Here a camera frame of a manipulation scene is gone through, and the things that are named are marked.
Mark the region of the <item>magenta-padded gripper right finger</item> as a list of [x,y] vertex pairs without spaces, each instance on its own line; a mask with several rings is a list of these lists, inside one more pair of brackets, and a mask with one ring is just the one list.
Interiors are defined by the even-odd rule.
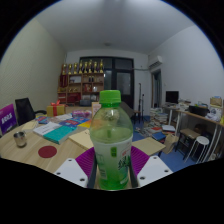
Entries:
[[170,174],[171,169],[158,156],[149,156],[131,147],[130,179],[133,188],[143,187]]

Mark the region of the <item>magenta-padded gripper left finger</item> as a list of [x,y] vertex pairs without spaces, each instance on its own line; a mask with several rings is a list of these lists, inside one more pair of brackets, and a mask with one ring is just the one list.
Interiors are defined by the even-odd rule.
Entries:
[[81,187],[93,189],[96,171],[95,151],[90,148],[76,159],[66,159],[54,174]]

